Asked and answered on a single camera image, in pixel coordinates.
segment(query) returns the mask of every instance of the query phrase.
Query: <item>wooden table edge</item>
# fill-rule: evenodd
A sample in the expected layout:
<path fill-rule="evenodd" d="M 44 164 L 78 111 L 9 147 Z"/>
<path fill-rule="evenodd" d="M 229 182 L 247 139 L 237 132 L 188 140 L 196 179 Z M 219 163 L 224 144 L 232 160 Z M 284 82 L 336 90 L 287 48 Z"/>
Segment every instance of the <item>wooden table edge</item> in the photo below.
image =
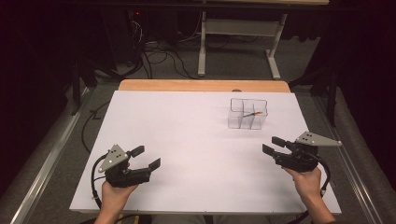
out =
<path fill-rule="evenodd" d="M 290 92 L 282 80 L 125 79 L 119 91 L 264 91 Z"/>

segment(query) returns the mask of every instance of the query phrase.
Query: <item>white stand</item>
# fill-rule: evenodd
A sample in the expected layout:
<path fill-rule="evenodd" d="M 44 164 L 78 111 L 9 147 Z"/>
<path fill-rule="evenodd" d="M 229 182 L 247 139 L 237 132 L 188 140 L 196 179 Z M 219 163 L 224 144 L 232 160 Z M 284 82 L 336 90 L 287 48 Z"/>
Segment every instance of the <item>white stand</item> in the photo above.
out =
<path fill-rule="evenodd" d="M 202 30 L 201 30 L 201 48 L 198 62 L 198 76 L 205 76 L 205 37 L 206 34 L 217 35 L 258 35 L 272 36 L 274 38 L 271 49 L 266 51 L 268 63 L 270 64 L 271 73 L 274 79 L 280 79 L 274 58 L 277 44 L 282 35 L 283 27 L 287 14 L 282 14 L 280 21 L 238 21 L 238 20 L 214 20 L 206 19 L 206 12 L 202 12 Z"/>

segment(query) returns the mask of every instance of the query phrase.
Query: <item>desk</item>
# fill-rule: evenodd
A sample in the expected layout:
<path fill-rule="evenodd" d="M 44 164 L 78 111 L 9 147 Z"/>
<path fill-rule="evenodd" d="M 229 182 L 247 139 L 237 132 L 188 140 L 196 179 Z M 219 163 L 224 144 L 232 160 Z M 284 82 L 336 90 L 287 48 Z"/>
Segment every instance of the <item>desk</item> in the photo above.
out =
<path fill-rule="evenodd" d="M 271 145 L 272 135 L 289 140 L 307 130 L 294 94 L 283 81 L 238 83 L 123 81 L 120 90 L 114 93 L 70 209 L 98 211 L 90 189 L 92 165 L 113 144 L 119 144 L 124 150 L 146 147 L 145 153 L 131 160 L 132 169 L 162 158 L 162 166 L 151 175 L 150 182 L 131 195 L 125 212 L 207 215 L 303 212 L 304 205 L 290 176 L 262 153 L 262 144 Z M 266 89 L 270 84 L 275 87 Z M 243 92 L 230 92 L 234 89 Z M 267 100 L 269 115 L 264 128 L 228 129 L 230 98 L 236 97 Z M 96 183 L 99 194 L 100 182 Z M 324 200 L 333 213 L 341 213 L 331 188 Z"/>

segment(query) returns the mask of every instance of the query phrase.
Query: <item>metal rail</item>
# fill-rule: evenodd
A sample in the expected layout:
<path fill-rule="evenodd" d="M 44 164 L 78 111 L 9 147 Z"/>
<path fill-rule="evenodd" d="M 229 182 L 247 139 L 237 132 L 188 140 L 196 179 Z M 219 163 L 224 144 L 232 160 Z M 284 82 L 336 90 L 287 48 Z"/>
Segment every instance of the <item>metal rail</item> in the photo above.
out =
<path fill-rule="evenodd" d="M 92 92 L 85 88 L 82 95 L 85 95 L 83 99 L 83 106 L 87 104 L 90 97 L 92 96 Z M 71 132 L 73 131 L 76 123 L 78 121 L 79 116 L 81 115 L 81 110 L 79 110 L 73 118 L 70 119 L 69 124 L 64 130 L 62 137 L 55 144 L 55 146 L 51 149 L 47 159 L 44 161 L 43 166 L 41 167 L 35 181 L 27 192 L 25 198 L 23 199 L 18 211 L 15 213 L 14 218 L 12 218 L 11 224 L 21 224 L 28 223 L 29 217 L 32 215 L 35 206 L 38 203 L 38 200 L 41 197 L 44 189 L 46 188 L 50 178 L 53 174 L 53 171 L 56 168 L 56 164 L 64 152 L 64 145 L 67 142 Z"/>
<path fill-rule="evenodd" d="M 341 139 L 337 130 L 330 124 L 329 120 L 326 117 L 326 106 L 325 104 L 318 98 L 313 97 L 315 105 L 317 106 L 318 110 L 320 111 L 320 115 L 326 120 L 326 124 L 330 130 L 333 139 Z M 344 147 L 338 147 L 337 150 L 344 168 L 346 170 L 346 176 L 348 177 L 350 184 L 355 191 L 356 197 L 361 204 L 361 208 L 366 215 L 367 220 L 371 224 L 382 224 L 383 221 L 378 214 L 375 205 L 373 204 L 372 198 L 370 196 L 369 190 L 364 185 L 363 181 L 361 180 L 360 175 L 358 174 L 355 166 L 353 165 L 352 160 L 350 159 L 347 149 Z"/>

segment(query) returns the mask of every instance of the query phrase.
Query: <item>gray floor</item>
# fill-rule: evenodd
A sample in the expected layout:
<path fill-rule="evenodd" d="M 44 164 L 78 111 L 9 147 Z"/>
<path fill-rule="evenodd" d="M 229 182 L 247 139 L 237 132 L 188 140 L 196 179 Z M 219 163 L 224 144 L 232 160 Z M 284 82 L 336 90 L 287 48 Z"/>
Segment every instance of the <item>gray floor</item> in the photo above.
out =
<path fill-rule="evenodd" d="M 263 54 L 263 45 L 268 43 L 267 40 L 246 44 L 234 43 L 218 48 L 223 43 L 221 39 L 208 43 L 212 48 L 207 49 L 205 79 L 271 79 L 269 67 Z M 297 39 L 280 42 L 276 52 L 276 62 L 282 79 L 285 81 L 294 80 L 304 72 L 317 43 L 318 41 L 300 43 Z M 154 51 L 156 53 L 152 55 L 153 51 L 147 53 L 149 60 L 152 63 L 161 62 L 165 54 L 157 49 Z M 190 76 L 195 77 L 198 69 L 198 46 L 179 45 L 175 51 L 183 60 Z M 152 64 L 153 77 L 185 78 L 182 76 L 186 73 L 183 73 L 181 61 L 174 53 L 168 52 L 174 56 L 175 63 L 168 55 L 164 62 Z M 121 64 L 120 72 L 125 69 L 127 68 Z M 147 72 L 145 69 L 140 69 L 129 78 L 147 78 Z M 10 223 L 14 218 L 42 164 L 54 148 L 60 148 L 61 155 L 55 162 L 53 170 L 49 172 L 51 176 L 49 181 L 44 183 L 43 191 L 39 191 L 36 195 L 39 200 L 32 204 L 25 223 L 79 223 L 95 217 L 95 215 L 80 214 L 68 209 L 85 162 L 89 157 L 89 153 L 85 151 L 81 143 L 81 131 L 91 114 L 90 110 L 96 109 L 111 99 L 112 93 L 118 88 L 118 85 L 119 83 L 115 81 L 100 78 L 98 87 L 84 94 L 83 98 L 86 103 L 77 116 L 70 116 L 73 106 L 71 102 L 69 103 L 1 199 L 0 223 Z M 338 90 L 337 93 L 336 128 L 331 127 L 324 116 L 325 98 L 311 97 L 307 87 L 296 88 L 293 91 L 297 95 L 309 130 L 331 138 L 341 139 L 344 144 L 344 147 L 338 149 L 321 148 L 319 152 L 332 170 L 332 187 L 343 211 L 339 218 L 353 223 L 396 223 L 395 191 L 365 145 L 359 129 L 348 113 L 347 104 L 341 91 Z M 106 107 L 99 110 L 97 116 L 103 118 L 105 114 Z M 73 119 L 76 124 L 70 127 Z M 88 147 L 93 145 L 101 122 L 102 119 L 89 121 L 84 132 L 84 139 Z M 65 138 L 64 131 L 68 127 L 71 132 Z M 290 216 L 271 217 L 272 223 L 285 223 L 292 219 L 293 217 Z"/>

